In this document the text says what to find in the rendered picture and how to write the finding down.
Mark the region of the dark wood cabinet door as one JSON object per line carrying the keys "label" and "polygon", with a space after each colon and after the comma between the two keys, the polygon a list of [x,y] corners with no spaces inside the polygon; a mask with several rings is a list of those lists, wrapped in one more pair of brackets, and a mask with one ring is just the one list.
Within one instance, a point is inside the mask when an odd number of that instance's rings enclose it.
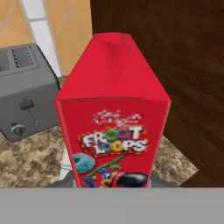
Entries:
{"label": "dark wood cabinet door", "polygon": [[224,0],[90,0],[95,33],[127,32],[172,99],[165,136],[224,186]]}

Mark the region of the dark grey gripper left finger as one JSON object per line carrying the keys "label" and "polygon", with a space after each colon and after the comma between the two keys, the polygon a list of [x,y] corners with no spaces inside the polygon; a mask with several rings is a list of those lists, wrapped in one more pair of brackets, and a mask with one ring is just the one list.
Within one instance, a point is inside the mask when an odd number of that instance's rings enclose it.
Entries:
{"label": "dark grey gripper left finger", "polygon": [[70,171],[62,180],[58,180],[56,182],[53,182],[49,185],[47,185],[48,188],[75,188],[75,180],[74,175]]}

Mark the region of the red cereal box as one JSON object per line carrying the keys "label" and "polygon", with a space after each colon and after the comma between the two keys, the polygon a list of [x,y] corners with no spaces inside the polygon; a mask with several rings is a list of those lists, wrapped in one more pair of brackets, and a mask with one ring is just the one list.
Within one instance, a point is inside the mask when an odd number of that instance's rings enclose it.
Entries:
{"label": "red cereal box", "polygon": [[129,34],[95,34],[55,98],[76,185],[146,187],[171,104]]}

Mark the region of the grey toaster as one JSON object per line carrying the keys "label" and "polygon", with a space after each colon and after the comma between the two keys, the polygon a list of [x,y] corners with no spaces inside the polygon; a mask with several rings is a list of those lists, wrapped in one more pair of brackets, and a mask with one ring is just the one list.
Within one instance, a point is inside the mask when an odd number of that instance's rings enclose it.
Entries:
{"label": "grey toaster", "polygon": [[35,43],[0,48],[0,133],[11,142],[59,124],[60,83]]}

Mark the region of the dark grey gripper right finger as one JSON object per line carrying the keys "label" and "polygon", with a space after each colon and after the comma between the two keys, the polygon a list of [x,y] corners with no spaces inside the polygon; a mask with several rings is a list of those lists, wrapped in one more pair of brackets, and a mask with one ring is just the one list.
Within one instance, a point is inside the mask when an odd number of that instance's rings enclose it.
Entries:
{"label": "dark grey gripper right finger", "polygon": [[150,187],[178,187],[178,185],[162,180],[154,171],[152,171],[150,175]]}

